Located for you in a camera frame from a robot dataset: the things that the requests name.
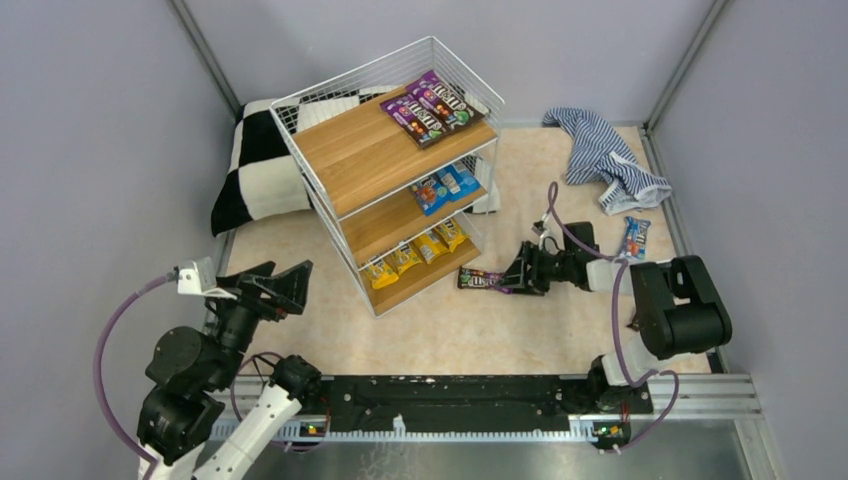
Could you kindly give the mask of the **yellow candy bag back up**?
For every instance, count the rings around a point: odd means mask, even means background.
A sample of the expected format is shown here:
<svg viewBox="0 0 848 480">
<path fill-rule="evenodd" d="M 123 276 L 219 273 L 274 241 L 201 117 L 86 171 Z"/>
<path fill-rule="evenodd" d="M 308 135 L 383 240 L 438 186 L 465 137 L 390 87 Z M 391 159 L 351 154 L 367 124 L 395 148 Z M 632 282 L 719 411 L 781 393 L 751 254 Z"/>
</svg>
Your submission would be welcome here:
<svg viewBox="0 0 848 480">
<path fill-rule="evenodd" d="M 365 273 L 371 288 L 374 290 L 380 290 L 392 285 L 400 278 L 400 275 L 397 273 L 392 263 L 386 258 L 381 258 L 371 262 L 364 268 L 363 272 Z"/>
</svg>

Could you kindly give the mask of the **yellow candy bag up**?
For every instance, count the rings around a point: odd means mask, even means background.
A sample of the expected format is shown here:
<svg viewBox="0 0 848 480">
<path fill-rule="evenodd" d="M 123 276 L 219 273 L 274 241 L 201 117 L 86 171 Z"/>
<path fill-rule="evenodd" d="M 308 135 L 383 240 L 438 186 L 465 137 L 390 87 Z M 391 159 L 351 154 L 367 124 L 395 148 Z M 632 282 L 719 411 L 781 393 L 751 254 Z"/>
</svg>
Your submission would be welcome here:
<svg viewBox="0 0 848 480">
<path fill-rule="evenodd" d="M 374 290 L 380 290 L 392 285 L 400 278 L 400 275 L 397 273 L 392 263 L 386 258 L 381 258 L 371 262 L 364 268 L 363 272 L 365 273 L 371 288 Z"/>
<path fill-rule="evenodd" d="M 393 250 L 387 258 L 398 276 L 402 276 L 412 267 L 423 263 L 417 250 L 409 243 Z"/>
</svg>

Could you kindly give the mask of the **blue candy bag floor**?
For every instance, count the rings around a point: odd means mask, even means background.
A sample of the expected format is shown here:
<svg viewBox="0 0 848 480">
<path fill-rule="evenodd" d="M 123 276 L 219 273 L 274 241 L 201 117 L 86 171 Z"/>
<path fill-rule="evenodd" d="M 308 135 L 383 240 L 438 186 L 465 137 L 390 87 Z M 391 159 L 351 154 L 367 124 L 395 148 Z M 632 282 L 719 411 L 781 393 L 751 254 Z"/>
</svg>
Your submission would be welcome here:
<svg viewBox="0 0 848 480">
<path fill-rule="evenodd" d="M 410 190 L 425 216 L 437 212 L 450 200 L 450 192 L 436 174 L 410 185 Z"/>
</svg>

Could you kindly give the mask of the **yellow candy bag front up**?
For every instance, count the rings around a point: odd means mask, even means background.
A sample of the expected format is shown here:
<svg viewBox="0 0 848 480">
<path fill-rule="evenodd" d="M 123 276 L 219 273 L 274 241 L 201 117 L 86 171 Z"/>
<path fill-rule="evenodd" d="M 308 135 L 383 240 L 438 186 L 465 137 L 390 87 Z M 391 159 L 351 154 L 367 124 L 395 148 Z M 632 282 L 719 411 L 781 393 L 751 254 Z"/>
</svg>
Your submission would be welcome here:
<svg viewBox="0 0 848 480">
<path fill-rule="evenodd" d="M 423 263 L 417 250 L 409 243 L 393 250 L 387 258 L 398 276 L 402 276 L 412 267 Z"/>
</svg>

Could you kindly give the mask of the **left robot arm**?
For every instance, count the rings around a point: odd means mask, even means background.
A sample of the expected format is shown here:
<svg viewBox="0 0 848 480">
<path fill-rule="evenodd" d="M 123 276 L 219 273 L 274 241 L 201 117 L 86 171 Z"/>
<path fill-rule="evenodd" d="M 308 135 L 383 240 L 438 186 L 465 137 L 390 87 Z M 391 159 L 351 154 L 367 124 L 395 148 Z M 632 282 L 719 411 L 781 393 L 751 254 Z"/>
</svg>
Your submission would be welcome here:
<svg viewBox="0 0 848 480">
<path fill-rule="evenodd" d="M 181 295 L 203 298 L 218 329 L 175 327 L 155 345 L 145 370 L 154 387 L 137 427 L 142 479 L 240 479 L 285 422 L 319 399 L 321 372 L 299 355 L 279 359 L 256 405 L 214 455 L 197 459 L 225 405 L 214 393 L 236 379 L 257 327 L 300 315 L 313 263 L 282 272 L 273 261 L 219 277 L 209 258 L 185 261 L 167 275 Z"/>
</svg>

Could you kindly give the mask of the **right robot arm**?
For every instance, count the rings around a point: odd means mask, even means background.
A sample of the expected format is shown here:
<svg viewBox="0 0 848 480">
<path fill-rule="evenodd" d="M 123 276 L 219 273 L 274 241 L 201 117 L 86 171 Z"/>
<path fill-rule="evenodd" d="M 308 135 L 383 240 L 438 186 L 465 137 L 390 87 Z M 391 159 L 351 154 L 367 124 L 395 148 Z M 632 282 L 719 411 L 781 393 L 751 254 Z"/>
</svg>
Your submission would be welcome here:
<svg viewBox="0 0 848 480">
<path fill-rule="evenodd" d="M 560 404 L 569 413 L 621 410 L 638 395 L 648 374 L 678 355 L 705 353 L 727 344 L 732 322 L 703 260 L 694 255 L 666 262 L 624 266 L 592 255 L 597 245 L 589 222 L 570 223 L 562 244 L 547 248 L 551 235 L 525 241 L 496 286 L 513 294 L 543 296 L 554 282 L 581 290 L 606 289 L 600 274 L 610 273 L 609 291 L 631 293 L 637 336 L 624 342 L 613 330 L 614 349 L 597 357 L 583 380 L 566 384 Z"/>
</svg>

